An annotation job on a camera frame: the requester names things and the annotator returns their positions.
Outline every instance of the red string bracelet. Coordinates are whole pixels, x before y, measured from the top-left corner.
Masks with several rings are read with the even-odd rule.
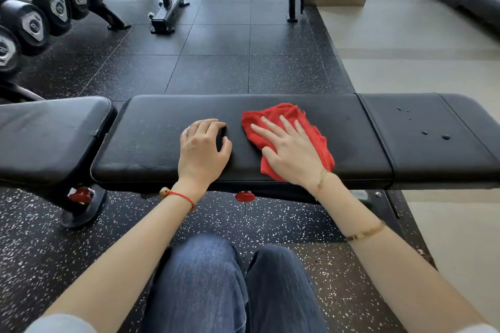
[[[188,202],[191,203],[191,210],[195,210],[195,204],[193,203],[193,201],[187,197],[186,195],[183,195],[179,192],[175,192],[175,191],[172,191],[170,190],[169,188],[167,187],[163,187],[160,192],[159,192],[159,195],[162,199],[165,199],[165,197],[167,197],[168,195],[177,195],[177,196],[180,196],[180,197],[183,197],[185,198]]]

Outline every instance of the red cloth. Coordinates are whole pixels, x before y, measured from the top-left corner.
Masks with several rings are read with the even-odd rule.
[[[327,139],[321,135],[321,133],[316,127],[313,127],[309,123],[309,121],[305,118],[305,113],[301,111],[297,106],[294,106],[293,104],[281,103],[278,104],[277,106],[268,108],[263,111],[243,112],[243,115],[241,116],[241,125],[243,126],[243,129],[245,130],[248,139],[255,146],[257,146],[259,150],[262,150],[264,147],[269,146],[271,149],[276,151],[274,146],[272,146],[272,144],[268,142],[266,139],[262,138],[257,133],[255,133],[250,127],[250,125],[255,124],[258,125],[259,127],[268,129],[267,125],[264,124],[264,122],[260,119],[262,116],[266,116],[268,120],[270,120],[271,122],[275,123],[276,125],[284,129],[283,123],[279,119],[280,115],[283,115],[288,121],[290,121],[293,127],[295,127],[295,121],[298,120],[298,122],[301,124],[301,126],[307,133],[318,155],[320,156],[324,168],[328,171],[333,170],[335,162],[332,155],[328,151]],[[285,180],[282,177],[280,177],[278,174],[274,172],[274,170],[271,168],[271,166],[269,165],[264,156],[262,157],[262,160],[260,162],[260,172],[262,172],[262,174],[269,175],[276,181],[285,182]]]

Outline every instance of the jeans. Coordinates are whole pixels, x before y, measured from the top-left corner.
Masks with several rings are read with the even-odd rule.
[[[199,234],[167,249],[141,333],[323,333],[327,326],[294,252],[266,245],[247,275],[226,239]]]

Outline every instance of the forearm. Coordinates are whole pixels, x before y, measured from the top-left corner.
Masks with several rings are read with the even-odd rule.
[[[379,219],[328,175],[315,197],[346,235],[376,226]],[[454,333],[484,318],[427,261],[389,228],[352,242],[353,251],[409,333]]]
[[[204,193],[186,182],[172,190],[195,202]],[[66,313],[87,321],[98,333],[116,332],[190,208],[182,197],[166,197],[87,268],[44,316]]]

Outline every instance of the speckled rubber flooring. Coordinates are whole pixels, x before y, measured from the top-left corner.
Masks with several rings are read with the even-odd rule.
[[[106,0],[128,31],[110,32],[97,16],[74,23],[42,55],[27,60],[15,82],[47,99],[102,95],[116,102],[139,94],[343,93],[353,86],[314,7],[286,22],[287,0],[186,0],[171,36],[149,33],[158,0]],[[425,250],[402,195],[379,198],[376,213]],[[109,192],[92,225],[68,231],[60,210],[38,197],[0,189],[0,331],[21,332],[157,198]],[[331,332],[404,331],[340,232],[309,204],[210,192],[174,242],[199,232],[222,235],[248,262],[265,243],[292,248],[303,260]],[[144,294],[121,332],[137,331]]]

